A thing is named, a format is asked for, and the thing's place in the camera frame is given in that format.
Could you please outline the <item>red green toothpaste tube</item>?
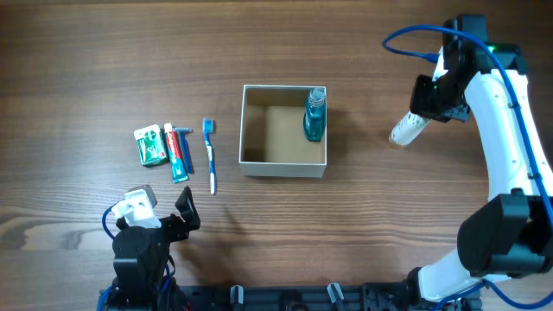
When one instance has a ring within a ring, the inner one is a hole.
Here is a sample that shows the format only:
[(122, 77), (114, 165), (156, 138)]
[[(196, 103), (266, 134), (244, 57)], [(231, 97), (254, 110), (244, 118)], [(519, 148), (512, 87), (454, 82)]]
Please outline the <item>red green toothpaste tube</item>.
[(168, 156), (171, 164), (173, 183), (187, 181), (188, 172), (183, 161), (183, 155), (180, 149), (177, 132), (171, 123), (165, 123), (164, 131), (168, 146)]

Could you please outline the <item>white cream tube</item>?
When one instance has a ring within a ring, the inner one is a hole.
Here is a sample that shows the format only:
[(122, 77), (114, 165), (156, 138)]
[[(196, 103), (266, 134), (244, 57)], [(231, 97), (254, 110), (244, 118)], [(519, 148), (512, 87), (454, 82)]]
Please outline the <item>white cream tube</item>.
[(430, 118), (407, 112), (394, 126), (389, 135), (389, 144), (393, 147), (405, 147), (413, 142), (431, 122)]

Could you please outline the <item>green soap box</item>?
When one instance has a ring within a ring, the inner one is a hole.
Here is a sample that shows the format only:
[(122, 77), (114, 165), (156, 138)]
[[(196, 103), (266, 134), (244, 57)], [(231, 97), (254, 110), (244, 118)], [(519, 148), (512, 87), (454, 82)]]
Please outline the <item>green soap box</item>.
[(137, 142), (141, 164), (144, 167), (153, 167), (168, 161), (162, 129), (158, 124), (135, 130), (133, 136)]

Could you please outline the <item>blue mouthwash bottle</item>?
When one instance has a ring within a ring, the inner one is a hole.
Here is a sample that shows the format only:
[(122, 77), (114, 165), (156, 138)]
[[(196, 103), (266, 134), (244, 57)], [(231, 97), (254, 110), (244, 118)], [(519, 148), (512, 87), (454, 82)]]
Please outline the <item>blue mouthwash bottle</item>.
[(304, 135), (310, 142), (319, 142), (326, 126), (326, 93), (317, 87), (309, 91), (303, 119)]

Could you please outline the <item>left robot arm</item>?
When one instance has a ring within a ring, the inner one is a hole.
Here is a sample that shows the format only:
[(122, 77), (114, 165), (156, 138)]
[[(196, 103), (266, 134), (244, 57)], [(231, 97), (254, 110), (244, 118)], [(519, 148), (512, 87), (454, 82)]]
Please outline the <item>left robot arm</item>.
[(98, 310), (190, 310), (174, 272), (170, 245), (185, 240), (200, 228), (190, 187), (184, 187), (175, 202), (176, 214), (158, 218), (157, 204), (149, 185), (134, 187), (107, 210), (117, 219), (117, 234), (111, 234), (116, 277), (99, 297)]

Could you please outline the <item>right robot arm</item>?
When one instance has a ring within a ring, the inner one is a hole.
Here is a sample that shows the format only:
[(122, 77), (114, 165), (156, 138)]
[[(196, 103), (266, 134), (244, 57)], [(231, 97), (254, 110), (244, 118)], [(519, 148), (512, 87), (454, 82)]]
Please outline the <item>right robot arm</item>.
[(390, 140), (411, 143), (430, 121), (476, 121), (489, 182), (487, 203), (465, 220), (457, 245), (415, 272), (416, 296), (437, 307), (484, 286), (552, 267), (552, 171), (531, 115), (519, 46), (491, 42), (486, 19), (460, 15), (438, 32), (442, 47), (417, 78), (408, 114)]

